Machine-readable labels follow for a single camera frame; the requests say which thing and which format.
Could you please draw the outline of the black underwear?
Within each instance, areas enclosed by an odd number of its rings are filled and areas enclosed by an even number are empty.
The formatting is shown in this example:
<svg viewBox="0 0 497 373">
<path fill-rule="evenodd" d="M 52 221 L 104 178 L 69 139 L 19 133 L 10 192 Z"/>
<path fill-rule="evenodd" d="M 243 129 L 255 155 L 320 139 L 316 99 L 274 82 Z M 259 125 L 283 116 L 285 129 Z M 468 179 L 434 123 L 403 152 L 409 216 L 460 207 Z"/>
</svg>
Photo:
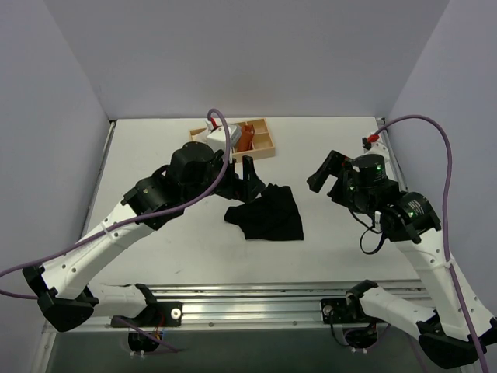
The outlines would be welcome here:
<svg viewBox="0 0 497 373">
<path fill-rule="evenodd" d="M 254 201 L 229 207 L 224 221 L 238 226 L 246 240 L 304 240 L 301 215 L 289 186 L 270 183 Z"/>
</svg>

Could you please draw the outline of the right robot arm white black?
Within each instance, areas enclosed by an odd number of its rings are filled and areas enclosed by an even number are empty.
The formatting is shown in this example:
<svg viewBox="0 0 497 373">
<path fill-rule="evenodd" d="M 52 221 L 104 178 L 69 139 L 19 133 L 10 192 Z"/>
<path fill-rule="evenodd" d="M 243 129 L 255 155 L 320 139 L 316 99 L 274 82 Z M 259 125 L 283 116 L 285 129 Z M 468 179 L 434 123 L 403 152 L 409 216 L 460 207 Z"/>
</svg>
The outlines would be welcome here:
<svg viewBox="0 0 497 373">
<path fill-rule="evenodd" d="M 455 259 L 443 250 L 443 228 L 430 202 L 402 191 L 387 175 L 387 158 L 366 153 L 351 159 L 331 151 L 308 177 L 319 192 L 329 176 L 328 196 L 353 214 L 365 214 L 380 241 L 406 257 L 433 301 L 423 307 L 364 280 L 346 292 L 345 311 L 357 322 L 383 321 L 417 339 L 422 351 L 444 369 L 473 364 L 496 342 L 496 319 L 478 300 Z"/>
</svg>

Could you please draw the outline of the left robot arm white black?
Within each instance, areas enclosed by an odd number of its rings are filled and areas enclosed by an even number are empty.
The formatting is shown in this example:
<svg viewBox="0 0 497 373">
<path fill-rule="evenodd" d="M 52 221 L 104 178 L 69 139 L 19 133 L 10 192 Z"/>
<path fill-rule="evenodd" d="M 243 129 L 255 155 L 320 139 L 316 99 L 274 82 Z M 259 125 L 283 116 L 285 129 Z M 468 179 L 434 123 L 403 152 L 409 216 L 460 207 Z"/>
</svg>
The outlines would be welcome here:
<svg viewBox="0 0 497 373">
<path fill-rule="evenodd" d="M 151 326 L 161 314 L 144 284 L 104 285 L 91 281 L 139 240 L 183 215 L 192 200 L 216 194 L 251 202 L 265 189 L 252 157 L 242 159 L 241 175 L 221 150 L 191 141 L 172 153 L 168 165 L 139 180 L 75 249 L 23 268 L 45 319 L 58 331 L 73 330 L 91 317 L 119 316 L 135 326 Z"/>
</svg>

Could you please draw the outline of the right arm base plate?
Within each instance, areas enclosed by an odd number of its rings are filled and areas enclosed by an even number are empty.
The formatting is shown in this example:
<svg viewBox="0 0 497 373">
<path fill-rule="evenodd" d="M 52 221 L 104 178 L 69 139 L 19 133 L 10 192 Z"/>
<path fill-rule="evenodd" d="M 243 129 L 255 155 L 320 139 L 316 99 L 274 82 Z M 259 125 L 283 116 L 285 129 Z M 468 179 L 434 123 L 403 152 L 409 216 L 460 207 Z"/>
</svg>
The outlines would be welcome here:
<svg viewBox="0 0 497 373">
<path fill-rule="evenodd" d="M 366 315 L 356 315 L 347 305 L 345 298 L 322 298 L 321 317 L 324 324 L 356 324 L 371 323 L 373 318 Z"/>
</svg>

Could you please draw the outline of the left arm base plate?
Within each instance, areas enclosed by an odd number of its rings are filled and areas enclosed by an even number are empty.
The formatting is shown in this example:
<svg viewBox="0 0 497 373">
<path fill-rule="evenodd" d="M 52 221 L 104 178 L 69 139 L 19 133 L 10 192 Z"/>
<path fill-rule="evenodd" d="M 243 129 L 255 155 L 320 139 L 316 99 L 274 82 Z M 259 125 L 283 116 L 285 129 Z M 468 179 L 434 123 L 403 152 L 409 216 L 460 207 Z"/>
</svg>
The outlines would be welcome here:
<svg viewBox="0 0 497 373">
<path fill-rule="evenodd" d="M 148 305 L 135 318 L 121 316 L 121 319 L 139 328 L 178 327 L 182 324 L 182 302 L 167 301 Z"/>
</svg>

